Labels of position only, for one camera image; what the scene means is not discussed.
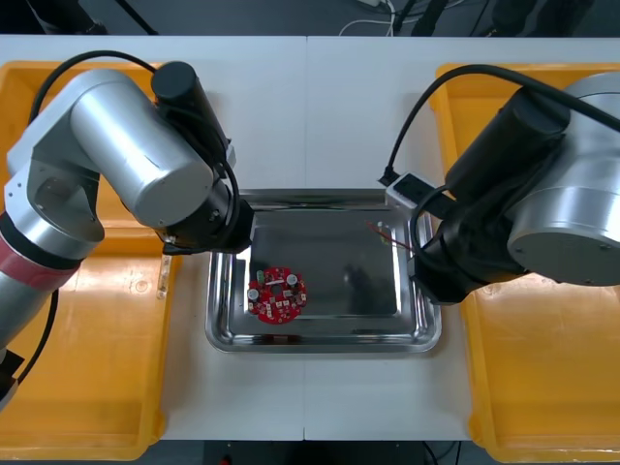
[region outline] silver robotic arm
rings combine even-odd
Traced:
[[[236,252],[250,244],[253,212],[224,182],[228,176],[236,186],[233,147],[193,69],[165,65],[152,86],[156,105],[122,73],[83,73],[8,154],[11,179],[0,215],[0,409],[16,390],[22,361],[6,347],[104,239],[96,210],[101,175],[160,235],[165,253]]]

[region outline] gray floor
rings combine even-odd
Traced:
[[[452,465],[456,458],[456,447],[450,448],[449,441],[431,441],[428,443],[439,460],[440,465]],[[291,443],[223,443],[200,441],[160,441],[152,446],[139,460],[132,462],[138,465],[220,465],[220,460],[228,455],[232,465],[285,465],[286,457],[293,445]],[[361,453],[351,444],[340,448],[334,454],[333,462],[323,460],[312,461],[313,465],[428,465],[430,457],[422,461],[420,443],[374,443]],[[350,461],[341,461],[340,456],[348,456]],[[14,462],[0,461],[0,465]],[[28,465],[42,462],[19,462]],[[86,465],[93,462],[45,462],[48,465]],[[103,464],[118,462],[98,462]],[[496,462],[488,456],[484,449],[474,443],[463,442],[459,465],[493,465]]]
[[[167,35],[335,36],[355,19],[388,19],[388,15],[362,8],[357,0],[130,0],[130,3],[153,28]],[[399,10],[407,0],[392,0],[392,3]],[[491,25],[494,3],[495,0],[490,1],[478,31]],[[110,34],[144,34],[111,0],[80,0],[80,4],[101,20]],[[445,11],[435,35],[470,35],[483,5],[484,0],[465,0]],[[535,14],[536,11],[524,33],[531,29]],[[408,36],[412,27],[405,26],[401,35]],[[385,36],[386,32],[384,25],[358,24],[346,35]],[[620,37],[620,1],[596,0],[575,35]]]

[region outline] capacitor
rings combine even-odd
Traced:
[[[289,276],[287,276],[287,284],[289,286],[291,286],[292,288],[294,288],[297,285],[297,277],[294,274],[290,274]]]
[[[258,291],[258,290],[256,290],[256,289],[250,289],[250,290],[248,291],[248,298],[249,298],[251,301],[253,301],[253,302],[256,302],[256,301],[259,299],[259,297],[260,297],[260,296],[261,296],[261,295],[260,295],[259,291]]]

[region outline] robotic arm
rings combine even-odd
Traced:
[[[411,174],[390,182],[388,166],[388,203],[413,223],[423,210],[443,220],[410,259],[412,280],[440,304],[529,272],[581,286],[620,284],[620,73],[562,92],[497,67],[460,70],[524,85],[442,188]]]
[[[233,146],[194,70],[166,64],[151,86],[155,105],[122,73],[83,73],[9,152],[0,214],[0,410],[22,362],[5,348],[104,239],[101,175],[160,236],[165,254],[237,253],[251,243],[254,213],[238,194]]]

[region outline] circuit board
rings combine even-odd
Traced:
[[[248,309],[270,325],[290,323],[306,305],[306,286],[300,274],[289,268],[271,267],[257,271],[248,289]]]

